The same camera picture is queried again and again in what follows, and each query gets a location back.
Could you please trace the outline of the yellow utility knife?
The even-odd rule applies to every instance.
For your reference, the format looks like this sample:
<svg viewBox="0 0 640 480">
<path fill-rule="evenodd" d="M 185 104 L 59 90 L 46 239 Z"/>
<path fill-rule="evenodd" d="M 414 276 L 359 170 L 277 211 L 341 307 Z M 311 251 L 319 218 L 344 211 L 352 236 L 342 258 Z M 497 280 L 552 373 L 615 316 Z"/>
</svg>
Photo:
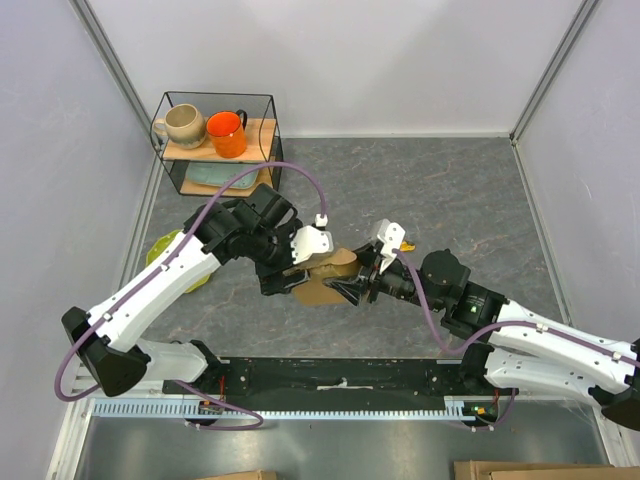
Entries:
<svg viewBox="0 0 640 480">
<path fill-rule="evenodd" d="M 399 247 L 401 252 L 412 252 L 416 249 L 416 244 L 410 241 L 403 241 Z"/>
</svg>

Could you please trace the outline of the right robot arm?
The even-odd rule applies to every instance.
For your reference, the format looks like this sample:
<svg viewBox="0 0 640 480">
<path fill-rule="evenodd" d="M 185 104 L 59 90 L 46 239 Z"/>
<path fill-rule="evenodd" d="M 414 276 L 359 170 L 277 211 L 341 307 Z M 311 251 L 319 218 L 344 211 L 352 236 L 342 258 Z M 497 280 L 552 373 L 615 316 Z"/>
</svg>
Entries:
<svg viewBox="0 0 640 480">
<path fill-rule="evenodd" d="M 470 281 L 470 270 L 447 249 L 414 268 L 402 253 L 388 267 L 380 250 L 358 250 L 358 272 L 324 279 L 348 302 L 381 294 L 422 308 L 431 332 L 462 340 L 458 381 L 467 392 L 486 388 L 548 393 L 599 407 L 611 422 L 639 428 L 639 344 L 586 333 L 556 322 Z"/>
</svg>

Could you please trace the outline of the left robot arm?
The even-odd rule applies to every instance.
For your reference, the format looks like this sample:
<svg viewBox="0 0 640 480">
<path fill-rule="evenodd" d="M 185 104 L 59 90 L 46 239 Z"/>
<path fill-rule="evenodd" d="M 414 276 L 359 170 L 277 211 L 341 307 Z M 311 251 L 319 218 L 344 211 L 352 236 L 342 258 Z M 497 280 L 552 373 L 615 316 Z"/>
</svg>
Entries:
<svg viewBox="0 0 640 480">
<path fill-rule="evenodd" d="M 202 344 L 158 343 L 142 338 L 147 328 L 198 280 L 231 260 L 248 258 L 262 283 L 299 261 L 304 230 L 296 208 L 269 186 L 249 197 L 201 206 L 168 249 L 120 291 L 84 311 L 62 318 L 76 353 L 108 397 L 142 381 L 181 380 L 198 393 L 219 382 L 219 369 Z"/>
</svg>

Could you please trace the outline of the yellow-green dotted plate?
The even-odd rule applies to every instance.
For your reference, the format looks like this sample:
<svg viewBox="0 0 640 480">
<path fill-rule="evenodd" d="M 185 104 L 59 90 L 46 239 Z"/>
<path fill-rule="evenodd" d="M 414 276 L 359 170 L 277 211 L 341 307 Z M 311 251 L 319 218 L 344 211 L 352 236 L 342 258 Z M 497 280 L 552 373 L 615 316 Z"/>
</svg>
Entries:
<svg viewBox="0 0 640 480">
<path fill-rule="evenodd" d="M 145 256 L 145 266 L 150 266 L 158 257 L 160 257 L 163 253 L 169 251 L 171 245 L 173 244 L 176 236 L 181 233 L 181 230 L 173 230 L 166 235 L 160 237 L 155 241 L 155 243 L 151 246 L 151 248 L 147 251 Z M 188 287 L 184 293 L 190 294 L 199 288 L 203 287 L 210 280 L 211 275 L 207 274 L 190 287 Z"/>
</svg>

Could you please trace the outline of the light green tray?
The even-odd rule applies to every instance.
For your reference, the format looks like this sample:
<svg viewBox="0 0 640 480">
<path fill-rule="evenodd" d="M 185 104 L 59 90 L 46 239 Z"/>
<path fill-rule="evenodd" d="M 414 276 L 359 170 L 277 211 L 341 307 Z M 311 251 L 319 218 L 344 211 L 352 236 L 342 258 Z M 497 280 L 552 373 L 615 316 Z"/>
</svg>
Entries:
<svg viewBox="0 0 640 480">
<path fill-rule="evenodd" d="M 192 162 L 186 170 L 185 178 L 197 185 L 221 187 L 236 175 L 248 169 L 241 163 L 198 163 Z M 231 188 L 246 190 L 254 185 L 259 171 L 253 171 L 236 181 Z"/>
</svg>

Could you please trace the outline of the orange mug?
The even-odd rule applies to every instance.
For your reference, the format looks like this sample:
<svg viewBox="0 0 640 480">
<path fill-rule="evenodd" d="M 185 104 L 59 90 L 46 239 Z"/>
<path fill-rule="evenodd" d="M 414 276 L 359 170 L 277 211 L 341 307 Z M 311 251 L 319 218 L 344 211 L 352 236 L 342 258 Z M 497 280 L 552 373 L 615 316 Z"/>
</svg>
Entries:
<svg viewBox="0 0 640 480">
<path fill-rule="evenodd" d="M 206 131 L 218 156 L 236 158 L 246 151 L 245 129 L 247 121 L 247 112 L 242 109 L 221 111 L 207 120 Z"/>
</svg>

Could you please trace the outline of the beige ceramic mug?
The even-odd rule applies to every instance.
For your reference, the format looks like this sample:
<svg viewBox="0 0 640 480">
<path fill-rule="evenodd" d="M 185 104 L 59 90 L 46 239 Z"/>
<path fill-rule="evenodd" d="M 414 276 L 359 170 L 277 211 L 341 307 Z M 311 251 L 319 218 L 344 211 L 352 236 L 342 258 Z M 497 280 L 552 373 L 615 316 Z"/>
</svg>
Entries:
<svg viewBox="0 0 640 480">
<path fill-rule="evenodd" d="M 165 136 L 182 149 L 202 145 L 206 138 L 206 122 L 201 112 L 191 104 L 179 104 L 169 109 L 164 118 L 157 118 L 152 131 Z"/>
</svg>

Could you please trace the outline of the cardboard piece bottom centre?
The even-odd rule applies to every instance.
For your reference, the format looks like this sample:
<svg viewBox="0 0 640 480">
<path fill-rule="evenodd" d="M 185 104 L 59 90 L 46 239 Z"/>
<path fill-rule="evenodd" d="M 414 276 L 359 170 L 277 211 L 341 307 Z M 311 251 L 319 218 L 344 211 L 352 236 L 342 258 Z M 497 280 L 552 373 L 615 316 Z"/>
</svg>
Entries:
<svg viewBox="0 0 640 480">
<path fill-rule="evenodd" d="M 233 472 L 224 475 L 215 475 L 209 477 L 198 478 L 197 480 L 277 480 L 278 475 L 274 471 L 254 470 Z"/>
</svg>

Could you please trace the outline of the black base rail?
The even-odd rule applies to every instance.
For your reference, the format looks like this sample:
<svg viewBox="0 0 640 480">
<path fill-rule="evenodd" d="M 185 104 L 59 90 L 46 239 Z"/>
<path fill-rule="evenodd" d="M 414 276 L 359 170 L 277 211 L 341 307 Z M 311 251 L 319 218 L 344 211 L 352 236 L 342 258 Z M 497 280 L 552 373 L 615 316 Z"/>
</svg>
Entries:
<svg viewBox="0 0 640 480">
<path fill-rule="evenodd" d="M 229 357 L 192 386 L 275 412 L 440 410 L 449 396 L 509 399 L 517 392 L 464 373 L 459 360 Z"/>
</svg>

